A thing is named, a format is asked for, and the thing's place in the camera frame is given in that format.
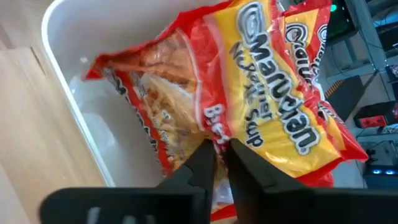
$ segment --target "plastic wrapper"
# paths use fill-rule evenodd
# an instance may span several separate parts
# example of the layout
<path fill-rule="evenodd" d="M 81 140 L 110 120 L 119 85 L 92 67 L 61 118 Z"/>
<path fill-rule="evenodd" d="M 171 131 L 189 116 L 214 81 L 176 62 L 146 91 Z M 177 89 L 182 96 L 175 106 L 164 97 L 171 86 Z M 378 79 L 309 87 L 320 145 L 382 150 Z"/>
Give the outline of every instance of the plastic wrapper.
<path fill-rule="evenodd" d="M 181 13 L 157 39 L 97 57 L 84 79 L 107 78 L 128 100 L 167 175 L 205 138 L 218 153 L 236 138 L 286 174 L 315 183 L 342 158 L 318 98 L 286 52 L 276 2 L 229 4 Z M 218 162 L 214 211 L 231 203 Z"/>
<path fill-rule="evenodd" d="M 326 101 L 318 83 L 319 65 L 326 49 L 330 7 L 330 0 L 307 0 L 297 6 L 291 6 L 283 13 L 285 26 L 282 29 L 290 54 L 296 59 L 297 74 L 304 78 L 315 96 L 321 99 L 318 104 L 319 115 L 327 123 L 327 132 L 333 136 L 343 159 L 365 161 L 368 155 Z"/>

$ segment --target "white bin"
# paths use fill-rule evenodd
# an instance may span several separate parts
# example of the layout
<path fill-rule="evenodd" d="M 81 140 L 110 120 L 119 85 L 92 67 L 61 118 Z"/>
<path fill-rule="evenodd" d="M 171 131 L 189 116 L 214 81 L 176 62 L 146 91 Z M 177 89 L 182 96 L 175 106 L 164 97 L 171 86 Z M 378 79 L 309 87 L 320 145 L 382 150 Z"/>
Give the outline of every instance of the white bin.
<path fill-rule="evenodd" d="M 215 0 L 55 0 L 45 12 L 45 50 L 108 186 L 152 187 L 162 180 L 146 133 L 106 80 L 82 82 L 94 57 L 156 37 L 180 11 Z"/>

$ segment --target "wooden surface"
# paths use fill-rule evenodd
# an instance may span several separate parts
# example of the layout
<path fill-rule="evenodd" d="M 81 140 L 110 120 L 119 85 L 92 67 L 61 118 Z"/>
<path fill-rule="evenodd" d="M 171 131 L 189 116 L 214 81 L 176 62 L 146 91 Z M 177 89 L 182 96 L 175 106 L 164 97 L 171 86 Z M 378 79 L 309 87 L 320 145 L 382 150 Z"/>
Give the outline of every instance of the wooden surface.
<path fill-rule="evenodd" d="M 0 1 L 0 223 L 38 223 L 54 190 L 103 186 L 102 176 L 44 54 L 51 0 Z"/>

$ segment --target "instant noodle package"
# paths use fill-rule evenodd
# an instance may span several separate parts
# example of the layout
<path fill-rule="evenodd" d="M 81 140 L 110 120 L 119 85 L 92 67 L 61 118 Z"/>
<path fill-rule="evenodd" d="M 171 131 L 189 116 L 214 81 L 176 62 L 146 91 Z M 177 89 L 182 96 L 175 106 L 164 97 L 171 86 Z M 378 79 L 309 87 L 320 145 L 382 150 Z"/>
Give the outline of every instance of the instant noodle package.
<path fill-rule="evenodd" d="M 166 175 L 204 139 L 221 157 L 236 138 L 304 184 L 332 187 L 340 162 L 367 156 L 317 83 L 330 4 L 282 13 L 276 0 L 235 0 L 182 12 L 155 40 L 98 56 L 84 79 L 108 79 L 131 104 Z M 218 164 L 216 194 L 227 179 Z"/>

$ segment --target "green light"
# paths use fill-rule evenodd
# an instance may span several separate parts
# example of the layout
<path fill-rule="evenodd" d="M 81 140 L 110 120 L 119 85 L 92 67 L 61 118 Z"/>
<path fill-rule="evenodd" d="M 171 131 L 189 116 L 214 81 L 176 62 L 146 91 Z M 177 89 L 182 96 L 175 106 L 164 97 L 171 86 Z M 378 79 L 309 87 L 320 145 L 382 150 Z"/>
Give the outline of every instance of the green light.
<path fill-rule="evenodd" d="M 337 9 L 337 6 L 336 6 L 336 5 L 331 5 L 331 8 L 330 8 L 330 11 L 331 11 L 331 12 L 336 11 L 336 9 Z"/>

